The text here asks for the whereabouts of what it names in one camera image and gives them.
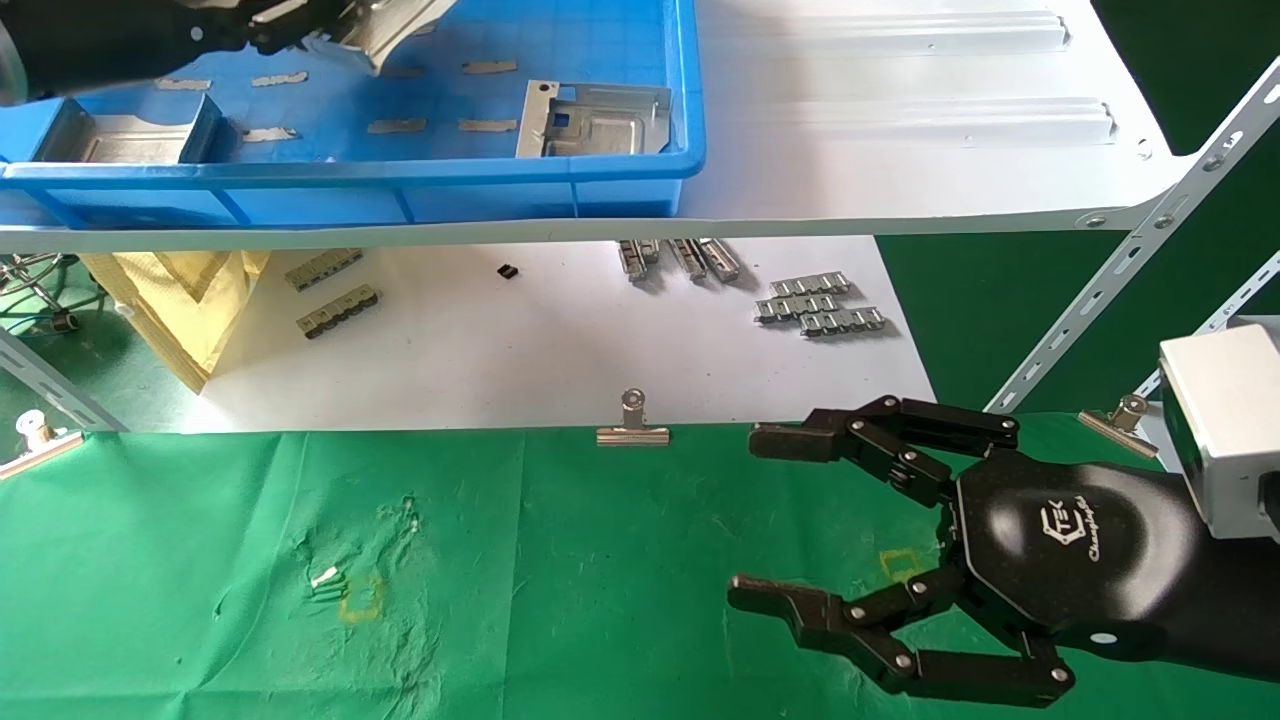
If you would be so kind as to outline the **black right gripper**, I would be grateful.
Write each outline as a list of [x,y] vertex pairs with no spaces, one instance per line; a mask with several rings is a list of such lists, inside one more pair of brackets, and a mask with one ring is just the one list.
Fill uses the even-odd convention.
[[[1207,541],[1185,484],[1115,462],[987,457],[1015,450],[1019,429],[1009,416],[892,395],[754,425],[755,457],[847,461],[923,507],[954,500],[966,571],[936,568],[855,600],[739,574],[728,603],[778,618],[799,647],[846,659],[890,694],[925,700],[1046,708],[1075,685],[1056,646],[1171,657],[1187,574]],[[987,459],[956,482],[928,448]],[[911,650],[893,634],[954,607],[1014,652]]]

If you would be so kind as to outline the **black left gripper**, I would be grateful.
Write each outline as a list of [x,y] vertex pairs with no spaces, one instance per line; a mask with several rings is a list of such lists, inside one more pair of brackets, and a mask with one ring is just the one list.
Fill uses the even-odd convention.
[[26,101],[156,79],[248,44],[274,55],[328,40],[346,10],[256,10],[248,1],[27,1]]

